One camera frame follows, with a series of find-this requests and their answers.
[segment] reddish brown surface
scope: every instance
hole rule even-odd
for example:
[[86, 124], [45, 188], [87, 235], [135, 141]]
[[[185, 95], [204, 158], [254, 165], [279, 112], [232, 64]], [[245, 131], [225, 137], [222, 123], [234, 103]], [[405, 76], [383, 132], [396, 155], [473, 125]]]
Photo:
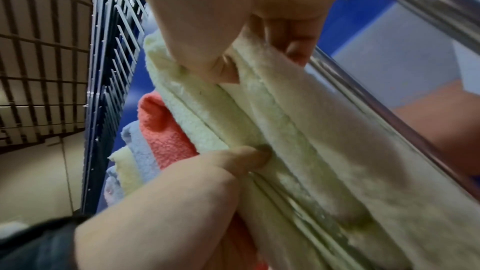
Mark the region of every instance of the reddish brown surface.
[[480, 96], [460, 80], [394, 112], [428, 139], [460, 172], [480, 175]]

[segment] light blue towel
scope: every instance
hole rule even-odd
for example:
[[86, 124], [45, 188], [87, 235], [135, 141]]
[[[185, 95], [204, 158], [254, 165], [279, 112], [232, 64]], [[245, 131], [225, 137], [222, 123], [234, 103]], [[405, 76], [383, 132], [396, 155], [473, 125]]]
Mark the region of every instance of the light blue towel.
[[139, 121], [133, 121], [127, 124], [121, 131], [121, 138], [133, 154], [136, 166], [140, 172], [140, 178], [144, 184], [153, 180], [160, 174], [160, 168], [157, 160], [150, 149], [149, 144], [145, 140], [142, 132], [140, 132]]
[[124, 199], [124, 190], [120, 186], [120, 182], [117, 178], [117, 171], [115, 166], [111, 166], [106, 170], [107, 178], [105, 181], [105, 188], [103, 190], [103, 196], [105, 197], [106, 204], [110, 207]]

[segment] hand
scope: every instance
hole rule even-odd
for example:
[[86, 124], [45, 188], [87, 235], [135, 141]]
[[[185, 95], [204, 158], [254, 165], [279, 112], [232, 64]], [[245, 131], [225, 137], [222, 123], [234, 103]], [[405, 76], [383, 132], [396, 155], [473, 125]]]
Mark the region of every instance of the hand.
[[243, 222], [232, 221], [237, 177], [270, 155], [244, 146], [172, 164], [77, 228], [79, 270], [253, 270], [255, 246]]
[[222, 57], [246, 24], [301, 67], [335, 0], [147, 0], [173, 58], [204, 80], [237, 83]]

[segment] sleeve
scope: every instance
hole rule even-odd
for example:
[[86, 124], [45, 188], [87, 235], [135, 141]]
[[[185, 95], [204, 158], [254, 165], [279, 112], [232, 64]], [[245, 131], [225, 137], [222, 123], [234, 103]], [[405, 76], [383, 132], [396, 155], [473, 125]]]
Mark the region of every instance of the sleeve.
[[76, 270], [75, 229], [87, 219], [55, 219], [0, 240], [0, 269]]

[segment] red towel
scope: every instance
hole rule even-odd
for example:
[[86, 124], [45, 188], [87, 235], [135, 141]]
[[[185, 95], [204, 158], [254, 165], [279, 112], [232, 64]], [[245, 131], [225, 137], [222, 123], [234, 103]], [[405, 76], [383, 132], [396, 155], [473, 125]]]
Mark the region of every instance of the red towel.
[[198, 155], [157, 92], [145, 94], [138, 102], [140, 131], [150, 146], [160, 170]]

